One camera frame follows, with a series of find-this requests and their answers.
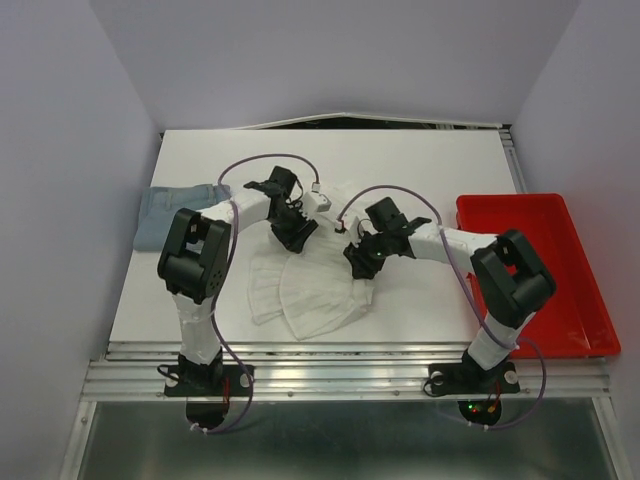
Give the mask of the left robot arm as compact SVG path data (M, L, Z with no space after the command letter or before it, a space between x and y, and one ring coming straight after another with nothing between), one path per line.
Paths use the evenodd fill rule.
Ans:
M177 363L159 368L171 393L221 389L223 347L213 313L239 233L267 222L285 250L299 254L318 228L315 217L331 202L317 183L294 199L297 183L292 171L276 166L268 179L246 183L228 200L203 211L182 208L174 215L157 267L172 295L181 333Z

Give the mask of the white skirt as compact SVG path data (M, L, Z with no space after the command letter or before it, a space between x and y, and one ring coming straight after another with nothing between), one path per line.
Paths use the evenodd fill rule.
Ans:
M331 201L319 215L318 228L299 254L288 252L267 235L253 255L247 297L254 324L280 321L298 341L346 327L365 316L374 296L372 280L356 280L343 251L349 238L334 231L334 220L355 193L351 185L322 192Z

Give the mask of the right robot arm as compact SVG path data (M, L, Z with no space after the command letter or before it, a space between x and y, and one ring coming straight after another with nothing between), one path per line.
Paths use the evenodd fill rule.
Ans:
M386 197L366 210L373 229L358 217L341 213L335 229L349 236L344 250L356 279L373 279L391 256L449 265L458 281L472 275L486 308L480 329L454 363L432 364L423 390L432 397L490 393L504 388L514 368L508 359L524 327L551 299L556 283L526 236L518 230L479 234L441 226L417 217L409 220Z

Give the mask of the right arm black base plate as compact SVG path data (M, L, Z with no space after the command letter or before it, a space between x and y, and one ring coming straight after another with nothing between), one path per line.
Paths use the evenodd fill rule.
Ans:
M487 371L463 363L434 363L428 367L423 392L434 398L517 394L520 384L512 362L503 362Z

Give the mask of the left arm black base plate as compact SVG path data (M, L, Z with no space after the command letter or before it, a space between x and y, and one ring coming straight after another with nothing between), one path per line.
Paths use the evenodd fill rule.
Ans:
M161 364L163 394L169 398L187 397L249 397L249 376L236 364L223 364L213 375L184 373L178 365Z

